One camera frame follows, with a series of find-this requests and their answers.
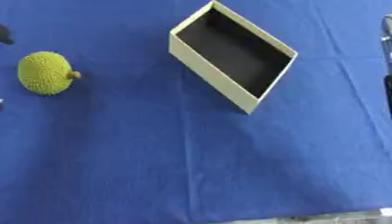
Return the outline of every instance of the table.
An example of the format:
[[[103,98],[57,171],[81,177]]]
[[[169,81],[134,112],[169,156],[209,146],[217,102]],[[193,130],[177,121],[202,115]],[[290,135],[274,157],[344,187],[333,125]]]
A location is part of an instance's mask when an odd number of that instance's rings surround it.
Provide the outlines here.
[[[300,56],[245,115],[168,53],[205,0],[3,0],[1,223],[201,223],[392,206],[389,0],[222,1]],[[42,97],[36,51],[83,79]]]

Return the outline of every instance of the white box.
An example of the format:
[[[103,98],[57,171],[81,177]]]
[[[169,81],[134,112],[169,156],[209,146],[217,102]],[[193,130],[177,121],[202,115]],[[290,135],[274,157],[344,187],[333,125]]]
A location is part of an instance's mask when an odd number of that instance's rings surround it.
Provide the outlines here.
[[[170,53],[248,114],[298,56],[216,1],[171,30]]]

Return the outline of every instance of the cardboard box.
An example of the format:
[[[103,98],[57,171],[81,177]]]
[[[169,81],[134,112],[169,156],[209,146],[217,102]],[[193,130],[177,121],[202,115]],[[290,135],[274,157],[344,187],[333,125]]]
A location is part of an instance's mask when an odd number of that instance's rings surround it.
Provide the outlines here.
[[[170,53],[248,114],[298,56],[216,1],[171,30]]]

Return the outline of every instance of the black box lining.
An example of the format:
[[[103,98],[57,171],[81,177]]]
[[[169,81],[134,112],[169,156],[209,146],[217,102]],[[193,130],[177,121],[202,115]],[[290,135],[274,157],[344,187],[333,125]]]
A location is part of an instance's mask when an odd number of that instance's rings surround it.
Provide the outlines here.
[[[214,8],[180,31],[178,37],[257,98],[291,61]]]

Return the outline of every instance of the black object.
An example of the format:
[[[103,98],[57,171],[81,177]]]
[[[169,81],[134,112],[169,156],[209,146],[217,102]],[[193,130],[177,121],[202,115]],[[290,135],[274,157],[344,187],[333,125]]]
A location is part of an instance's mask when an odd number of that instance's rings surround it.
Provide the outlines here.
[[[381,42],[388,66],[388,74],[384,78],[384,84],[387,91],[389,112],[392,116],[392,14],[385,16],[382,20]]]
[[[12,45],[14,43],[11,39],[10,30],[3,24],[0,24],[0,42],[6,45]]]
[[[178,37],[257,98],[291,61],[215,9],[188,25]]]
[[[0,99],[0,110],[4,109],[4,100]]]

